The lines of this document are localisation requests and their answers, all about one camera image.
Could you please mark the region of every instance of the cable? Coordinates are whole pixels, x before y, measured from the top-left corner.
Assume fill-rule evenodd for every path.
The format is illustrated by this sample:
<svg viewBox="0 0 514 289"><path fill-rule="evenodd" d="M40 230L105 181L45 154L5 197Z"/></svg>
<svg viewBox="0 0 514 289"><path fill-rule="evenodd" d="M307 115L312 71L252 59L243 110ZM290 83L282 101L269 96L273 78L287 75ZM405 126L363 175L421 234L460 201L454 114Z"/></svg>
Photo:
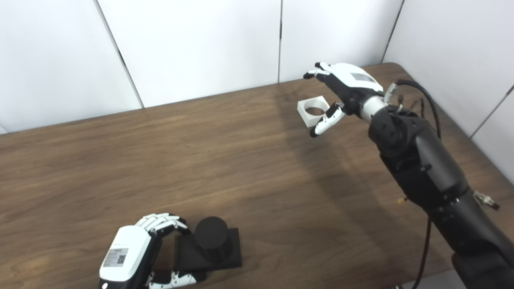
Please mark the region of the cable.
<svg viewBox="0 0 514 289"><path fill-rule="evenodd" d="M421 91L425 98L428 101L428 104L430 105L430 108L432 108L432 114L434 115L434 121L435 121L435 131L437 133L437 137L441 139L441 124L439 122L439 115L437 114L437 110L435 107L434 100L432 99L432 96L428 93L428 91L421 86L419 83L411 80L403 80L399 79L395 82L396 85L408 85L417 88L419 91ZM419 271L418 275L416 277L416 281L414 282L414 285L412 285L411 289L417 289L419 286L419 283L421 282L421 279L423 277L423 271L425 270L425 264L427 263L427 256L428 256L428 248L430 246L430 232L432 231L432 220L430 217L428 217L427 221L427 232L425 234L425 245L423 247L423 255L421 256L421 264L419 265Z"/></svg>
<svg viewBox="0 0 514 289"><path fill-rule="evenodd" d="M425 88L423 88L423 86L421 86L419 83L417 83L415 81L411 81L411 80L399 79L395 83L396 83L396 85L408 85L408 86L415 87L425 95L425 98L427 98L428 104L430 105L430 108L432 109L432 114L434 115L435 130L437 131L437 137L439 139L441 139L441 124L439 123L439 115L437 114L437 109L435 107L434 100L432 99L432 97L430 96L428 91Z"/></svg>

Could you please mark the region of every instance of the robotic arm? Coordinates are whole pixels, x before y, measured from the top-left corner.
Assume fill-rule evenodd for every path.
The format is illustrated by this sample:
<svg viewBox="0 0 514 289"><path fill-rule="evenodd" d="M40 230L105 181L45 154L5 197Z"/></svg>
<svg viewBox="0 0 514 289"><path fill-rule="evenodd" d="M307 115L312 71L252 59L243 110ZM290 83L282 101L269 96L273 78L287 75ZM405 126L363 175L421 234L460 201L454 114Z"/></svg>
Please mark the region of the robotic arm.
<svg viewBox="0 0 514 289"><path fill-rule="evenodd" d="M316 67L304 78L324 82L342 101L333 106L337 105L343 116L357 115L370 125L368 135L381 160L408 199L427 213L454 250L453 265L467 288L514 288L514 244L474 197L495 209L498 206L470 188L427 120L389 104L396 85L423 88L415 82L398 81L384 97L377 81L359 67L343 63L316 63ZM329 111L311 131L312 137L336 123L328 121L335 115L329 116Z"/></svg>
<svg viewBox="0 0 514 289"><path fill-rule="evenodd" d="M100 266L102 289L169 289L205 280L205 272L152 272L162 238L173 231L190 234L184 219L169 213L149 214L118 230Z"/></svg>

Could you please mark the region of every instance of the label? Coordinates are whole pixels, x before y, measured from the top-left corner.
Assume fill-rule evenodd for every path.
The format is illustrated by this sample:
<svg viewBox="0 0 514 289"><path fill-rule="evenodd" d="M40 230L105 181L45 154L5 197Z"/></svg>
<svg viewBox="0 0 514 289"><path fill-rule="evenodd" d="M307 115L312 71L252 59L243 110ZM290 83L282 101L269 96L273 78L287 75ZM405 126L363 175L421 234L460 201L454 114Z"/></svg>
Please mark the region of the label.
<svg viewBox="0 0 514 289"><path fill-rule="evenodd" d="M373 78L371 78L369 75L365 75L362 73L351 73L351 75L355 78L355 80L362 80L362 81L369 81L376 83Z"/></svg>
<svg viewBox="0 0 514 289"><path fill-rule="evenodd" d="M123 267L128 251L128 248L109 250L103 262L103 267Z"/></svg>

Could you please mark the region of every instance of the circular hole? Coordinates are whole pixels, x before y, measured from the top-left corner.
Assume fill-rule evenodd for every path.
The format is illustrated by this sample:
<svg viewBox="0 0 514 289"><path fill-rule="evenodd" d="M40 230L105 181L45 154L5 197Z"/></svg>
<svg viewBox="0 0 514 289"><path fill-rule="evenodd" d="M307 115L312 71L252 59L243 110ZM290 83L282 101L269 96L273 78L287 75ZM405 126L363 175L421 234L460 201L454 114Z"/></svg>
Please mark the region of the circular hole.
<svg viewBox="0 0 514 289"><path fill-rule="evenodd" d="M305 111L311 115L324 115L325 114L325 111L323 111L322 109L319 109L317 107L309 107L309 108L306 108Z"/></svg>

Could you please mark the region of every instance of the white wall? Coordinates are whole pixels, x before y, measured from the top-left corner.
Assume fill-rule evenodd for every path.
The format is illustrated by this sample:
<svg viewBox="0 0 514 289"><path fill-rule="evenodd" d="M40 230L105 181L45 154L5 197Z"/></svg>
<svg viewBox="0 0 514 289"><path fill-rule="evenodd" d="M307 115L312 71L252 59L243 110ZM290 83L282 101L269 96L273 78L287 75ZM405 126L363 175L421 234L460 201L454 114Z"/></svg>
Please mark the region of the white wall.
<svg viewBox="0 0 514 289"><path fill-rule="evenodd" d="M380 63L401 2L284 0L280 81L302 78L316 62Z"/></svg>
<svg viewBox="0 0 514 289"><path fill-rule="evenodd" d="M513 1L406 0L385 62L396 62L468 135L514 81Z"/></svg>
<svg viewBox="0 0 514 289"><path fill-rule="evenodd" d="M92 0L0 2L8 132L140 108Z"/></svg>
<svg viewBox="0 0 514 289"><path fill-rule="evenodd" d="M100 0L145 107L277 82L280 0Z"/></svg>
<svg viewBox="0 0 514 289"><path fill-rule="evenodd" d="M514 94L510 93L472 140L514 184Z"/></svg>

